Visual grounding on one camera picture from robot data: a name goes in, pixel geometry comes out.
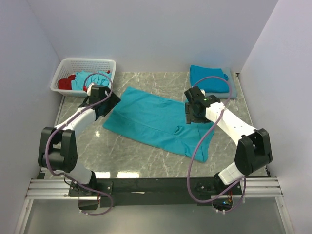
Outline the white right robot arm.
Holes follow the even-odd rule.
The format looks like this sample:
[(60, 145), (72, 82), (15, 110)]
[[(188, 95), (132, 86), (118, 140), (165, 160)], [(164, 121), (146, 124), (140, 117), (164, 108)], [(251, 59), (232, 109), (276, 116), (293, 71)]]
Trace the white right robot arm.
[(231, 189), (231, 183), (272, 162), (272, 150), (269, 133), (265, 129), (256, 129), (233, 114), (214, 95), (205, 96), (195, 86), (185, 91), (186, 122), (215, 123), (237, 146), (234, 162), (217, 174), (214, 190), (224, 195)]

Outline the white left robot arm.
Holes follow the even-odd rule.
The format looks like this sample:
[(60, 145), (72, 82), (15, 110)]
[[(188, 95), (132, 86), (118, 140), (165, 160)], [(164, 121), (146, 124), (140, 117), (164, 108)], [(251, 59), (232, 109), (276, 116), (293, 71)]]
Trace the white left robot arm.
[(121, 101), (108, 86), (92, 84), (88, 96), (76, 112), (63, 123), (41, 132), (38, 164), (55, 175), (64, 175), (80, 185), (87, 196), (98, 189), (95, 173), (78, 162), (77, 137), (84, 129), (104, 117)]

